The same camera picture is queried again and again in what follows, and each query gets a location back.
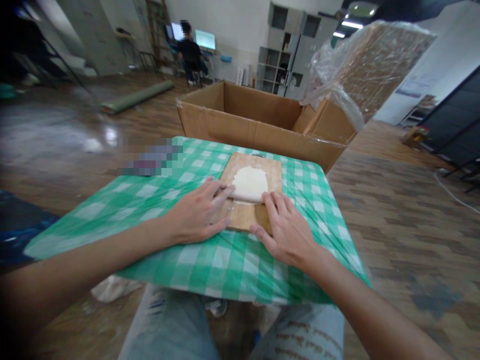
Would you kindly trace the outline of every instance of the white dough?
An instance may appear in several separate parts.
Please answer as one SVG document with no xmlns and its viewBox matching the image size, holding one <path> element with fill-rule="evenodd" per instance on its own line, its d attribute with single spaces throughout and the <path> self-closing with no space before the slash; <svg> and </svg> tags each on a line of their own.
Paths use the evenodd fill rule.
<svg viewBox="0 0 480 360">
<path fill-rule="evenodd" d="M 230 195 L 235 204 L 255 205 L 263 203 L 262 193 L 269 191 L 267 173 L 251 166 L 242 167 L 233 177 L 235 191 Z"/>
</svg>

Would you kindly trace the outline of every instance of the finger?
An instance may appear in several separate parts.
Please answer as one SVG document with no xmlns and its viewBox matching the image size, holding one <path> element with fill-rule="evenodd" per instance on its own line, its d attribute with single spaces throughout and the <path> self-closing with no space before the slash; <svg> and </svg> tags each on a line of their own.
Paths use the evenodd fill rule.
<svg viewBox="0 0 480 360">
<path fill-rule="evenodd" d="M 268 252 L 275 257 L 277 242 L 265 231 L 265 229 L 258 224 L 253 224 L 250 225 L 250 232 L 254 234 L 258 240 L 265 245 Z"/>
<path fill-rule="evenodd" d="M 226 188 L 227 188 L 227 184 L 222 183 L 220 188 L 216 191 L 216 193 L 213 194 L 213 197 L 218 196 L 222 192 L 222 190 Z"/>
<path fill-rule="evenodd" d="M 219 222 L 216 222 L 212 225 L 209 225 L 206 227 L 206 230 L 205 230 L 205 233 L 204 233 L 204 239 L 207 240 L 207 239 L 210 239 L 212 236 L 218 234 L 219 232 L 225 230 L 228 226 L 228 224 L 230 224 L 230 218 L 229 217 L 226 217 L 222 220 L 220 220 Z"/>
<path fill-rule="evenodd" d="M 285 201 L 285 206 L 288 212 L 290 212 L 290 214 L 296 213 L 298 210 L 295 207 L 295 205 L 292 203 L 290 198 L 287 196 L 287 194 L 283 194 L 282 196 L 283 196 L 283 201 Z"/>
<path fill-rule="evenodd" d="M 262 196 L 263 196 L 263 202 L 265 202 L 266 211 L 268 212 L 268 217 L 270 219 L 278 218 L 279 213 L 277 212 L 277 208 L 274 205 L 272 196 L 268 192 L 264 192 Z"/>
<path fill-rule="evenodd" d="M 208 184 L 208 186 L 205 188 L 203 193 L 205 196 L 209 199 L 212 199 L 215 195 L 215 193 L 222 188 L 222 186 L 225 186 L 224 183 L 220 181 L 212 181 Z"/>
<path fill-rule="evenodd" d="M 219 208 L 220 205 L 222 205 L 225 200 L 234 192 L 235 190 L 235 185 L 230 185 L 229 187 L 221 190 L 214 198 L 213 201 L 211 202 L 213 204 L 214 208 Z"/>
<path fill-rule="evenodd" d="M 271 193 L 271 196 L 272 196 L 273 200 L 275 201 L 275 205 L 278 209 L 278 214 L 279 215 L 286 215 L 288 213 L 288 211 L 287 211 L 287 206 L 285 205 L 284 197 L 276 191 L 273 191 Z"/>
<path fill-rule="evenodd" d="M 197 190 L 198 190 L 198 191 L 203 191 L 203 190 L 205 190 L 205 189 L 209 186 L 209 184 L 212 183 L 212 180 L 213 180 L 213 179 L 214 179 L 213 176 L 207 177 L 206 180 L 205 180 L 205 182 L 204 182 L 202 185 L 200 185 L 199 187 L 197 187 Z"/>
</svg>

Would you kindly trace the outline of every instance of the computer monitor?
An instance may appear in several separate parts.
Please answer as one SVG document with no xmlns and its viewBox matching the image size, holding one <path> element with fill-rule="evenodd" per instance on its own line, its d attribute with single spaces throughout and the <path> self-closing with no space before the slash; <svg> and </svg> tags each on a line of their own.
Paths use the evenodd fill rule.
<svg viewBox="0 0 480 360">
<path fill-rule="evenodd" d="M 211 32 L 195 30 L 195 42 L 201 48 L 215 50 L 215 35 Z"/>
<path fill-rule="evenodd" d="M 172 25 L 165 25 L 165 31 L 166 31 L 166 37 L 168 38 L 169 41 L 174 40 L 174 31 L 172 29 Z"/>
<path fill-rule="evenodd" d="M 171 29 L 173 30 L 173 37 L 175 40 L 180 41 L 184 39 L 184 32 L 182 31 L 180 24 L 172 22 Z"/>
</svg>

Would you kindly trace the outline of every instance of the glossy floor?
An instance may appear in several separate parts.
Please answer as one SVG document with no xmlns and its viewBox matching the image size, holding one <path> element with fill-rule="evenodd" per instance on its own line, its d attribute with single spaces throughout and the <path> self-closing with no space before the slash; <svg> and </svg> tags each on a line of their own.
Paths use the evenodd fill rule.
<svg viewBox="0 0 480 360">
<path fill-rule="evenodd" d="M 116 143 L 126 137 L 183 135 L 175 88 L 119 115 L 98 103 L 162 81 L 154 74 L 103 77 L 61 91 L 35 88 L 2 104 L 2 185 L 21 199 L 63 215 L 117 176 Z M 446 166 L 399 143 L 403 131 L 371 122 L 328 179 L 374 288 L 455 358 L 480 358 L 480 217 L 458 204 L 433 178 Z M 480 207 L 480 191 L 463 195 L 458 176 L 442 179 Z M 43 359 L 116 359 L 142 291 L 111 304 L 86 294 L 33 341 Z M 253 329 L 271 317 L 231 303 L 211 319 L 225 359 L 242 359 Z M 347 327 L 345 358 L 366 359 Z"/>
</svg>

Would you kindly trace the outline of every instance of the green checkered tablecloth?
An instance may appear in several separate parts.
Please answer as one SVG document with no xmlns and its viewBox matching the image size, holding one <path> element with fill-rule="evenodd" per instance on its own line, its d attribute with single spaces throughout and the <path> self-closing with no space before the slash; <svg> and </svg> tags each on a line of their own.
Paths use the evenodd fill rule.
<svg viewBox="0 0 480 360">
<path fill-rule="evenodd" d="M 46 259 L 162 216 L 207 176 L 219 179 L 230 155 L 239 152 L 281 161 L 283 191 L 308 220 L 315 241 L 370 285 L 320 166 L 216 142 L 186 137 L 175 137 L 172 141 L 182 146 L 183 153 L 163 163 L 166 168 L 161 175 L 117 177 L 35 237 L 25 253 L 36 259 Z M 311 278 L 275 260 L 254 235 L 231 230 L 222 231 L 203 243 L 177 245 L 152 254 L 118 275 L 239 301 L 265 304 L 331 302 Z"/>
</svg>

